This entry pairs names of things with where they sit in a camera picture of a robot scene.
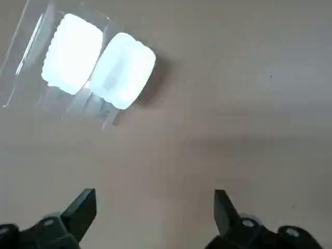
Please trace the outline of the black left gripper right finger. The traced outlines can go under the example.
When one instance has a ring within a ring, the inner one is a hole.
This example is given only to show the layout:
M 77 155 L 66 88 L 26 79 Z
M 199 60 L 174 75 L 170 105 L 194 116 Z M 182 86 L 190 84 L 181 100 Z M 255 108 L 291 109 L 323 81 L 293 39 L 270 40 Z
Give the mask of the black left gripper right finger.
M 206 248 L 322 248 L 300 227 L 285 225 L 274 232 L 250 216 L 241 216 L 225 190 L 214 191 L 213 215 L 219 234 Z

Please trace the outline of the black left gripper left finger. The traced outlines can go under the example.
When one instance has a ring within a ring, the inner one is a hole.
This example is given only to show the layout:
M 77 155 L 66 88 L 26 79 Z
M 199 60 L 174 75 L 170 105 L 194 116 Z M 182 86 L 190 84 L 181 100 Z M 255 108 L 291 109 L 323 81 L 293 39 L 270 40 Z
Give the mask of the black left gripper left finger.
M 96 213 L 96 190 L 86 188 L 63 212 L 49 214 L 28 229 L 1 224 L 1 248 L 80 248 Z

